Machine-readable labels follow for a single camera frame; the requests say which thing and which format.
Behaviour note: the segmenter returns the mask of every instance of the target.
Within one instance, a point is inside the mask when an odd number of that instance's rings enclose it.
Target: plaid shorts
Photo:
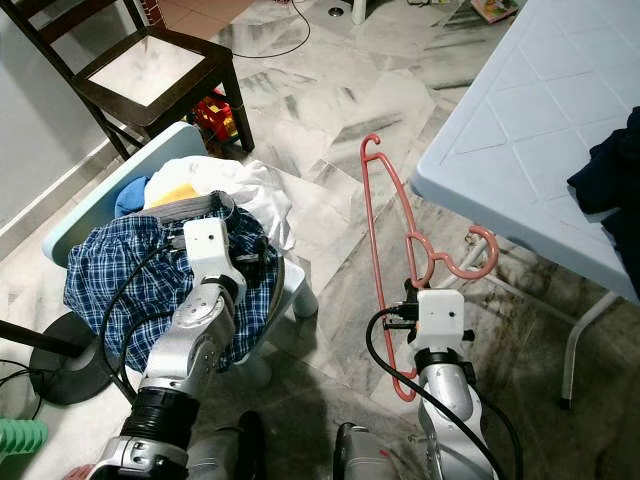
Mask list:
[[[260,223],[242,208],[220,204],[207,215],[165,225],[156,217],[127,216],[94,229],[69,253],[64,304],[98,334],[113,296],[142,259],[166,245],[169,237],[182,235],[187,220],[205,217],[225,219],[229,256],[247,281],[246,296],[235,309],[235,336],[218,363],[219,371],[228,369],[251,350],[264,330],[278,274],[278,253],[268,245]],[[165,249],[155,255],[116,302],[107,324],[107,348],[119,355],[124,335],[137,319],[173,313],[192,284],[186,250]],[[142,324],[130,340],[127,365],[144,371],[151,347],[170,324],[171,315]]]

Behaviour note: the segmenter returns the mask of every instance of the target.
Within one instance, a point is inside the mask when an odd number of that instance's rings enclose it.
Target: black pole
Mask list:
[[[32,347],[64,355],[65,357],[75,358],[84,351],[84,347],[76,345],[75,343],[65,342],[58,338],[43,335],[42,333],[34,332],[28,328],[20,327],[3,320],[0,320],[0,338],[22,343],[23,345],[31,345]]]

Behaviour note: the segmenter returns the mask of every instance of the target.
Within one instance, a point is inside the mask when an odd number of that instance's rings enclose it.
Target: chair seat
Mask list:
[[[87,65],[72,85],[88,101],[150,138],[210,94],[223,81],[232,58],[226,47],[146,27]]]

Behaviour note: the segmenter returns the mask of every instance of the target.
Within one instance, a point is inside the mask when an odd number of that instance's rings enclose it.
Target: white cloth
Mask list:
[[[253,160],[242,165],[200,155],[169,160],[147,183],[144,208],[185,184],[199,195],[226,192],[260,222],[271,245],[281,252],[293,248],[295,238],[287,222],[291,201],[262,162]]]

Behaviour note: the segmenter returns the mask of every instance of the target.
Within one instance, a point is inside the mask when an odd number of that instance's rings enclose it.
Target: wooden chair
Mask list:
[[[231,50],[190,35],[146,27],[133,0],[122,0],[136,31],[74,73],[51,46],[58,38],[118,0],[84,0],[41,28],[31,20],[55,0],[0,0],[9,18],[78,93],[93,117],[124,158],[120,137],[140,148],[133,136],[110,122],[116,118],[146,139],[180,120],[222,84],[236,129],[246,151],[253,138],[233,68]]]

